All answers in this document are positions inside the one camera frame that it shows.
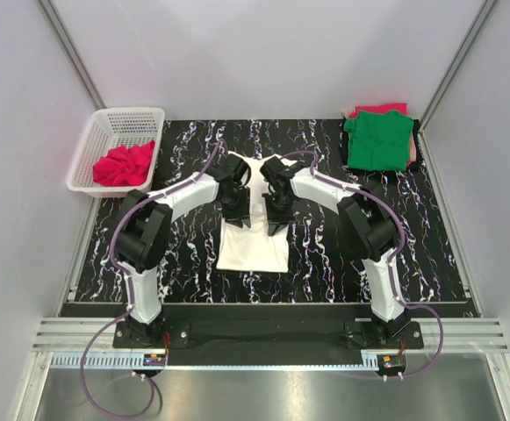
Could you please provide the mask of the white printed t-shirt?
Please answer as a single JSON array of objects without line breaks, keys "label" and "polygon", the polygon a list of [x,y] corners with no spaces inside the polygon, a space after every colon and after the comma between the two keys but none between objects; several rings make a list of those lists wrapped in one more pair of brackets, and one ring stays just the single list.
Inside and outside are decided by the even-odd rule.
[{"label": "white printed t-shirt", "polygon": [[269,236],[269,225],[263,193],[269,192],[260,169],[269,160],[257,160],[242,156],[251,169],[247,183],[250,189],[250,227],[239,228],[223,221],[220,228],[218,270],[239,272],[286,273],[289,264],[290,245],[288,228]]}]

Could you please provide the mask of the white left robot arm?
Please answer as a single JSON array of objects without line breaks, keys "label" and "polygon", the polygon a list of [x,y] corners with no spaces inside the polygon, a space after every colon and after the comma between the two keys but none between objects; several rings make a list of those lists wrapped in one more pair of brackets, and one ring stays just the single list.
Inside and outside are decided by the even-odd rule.
[{"label": "white left robot arm", "polygon": [[111,262],[126,281],[128,317],[151,325],[162,313],[157,295],[157,267],[177,219],[208,203],[218,203],[225,222],[249,228],[251,169],[231,154],[221,164],[166,189],[143,193],[131,190],[122,203],[111,237]]}]

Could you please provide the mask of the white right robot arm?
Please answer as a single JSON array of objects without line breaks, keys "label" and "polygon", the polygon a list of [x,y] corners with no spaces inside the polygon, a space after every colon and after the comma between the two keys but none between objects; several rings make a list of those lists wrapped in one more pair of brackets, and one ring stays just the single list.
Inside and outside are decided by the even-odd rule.
[{"label": "white right robot arm", "polygon": [[262,195],[268,235],[273,237],[288,227],[293,220],[292,205],[299,199],[337,214],[350,253],[365,268],[373,318],[384,328],[402,328],[407,317],[394,254],[404,233],[392,209],[374,195],[372,188],[341,182],[302,162],[288,166],[272,157],[262,164],[260,173],[269,185],[269,191]]}]

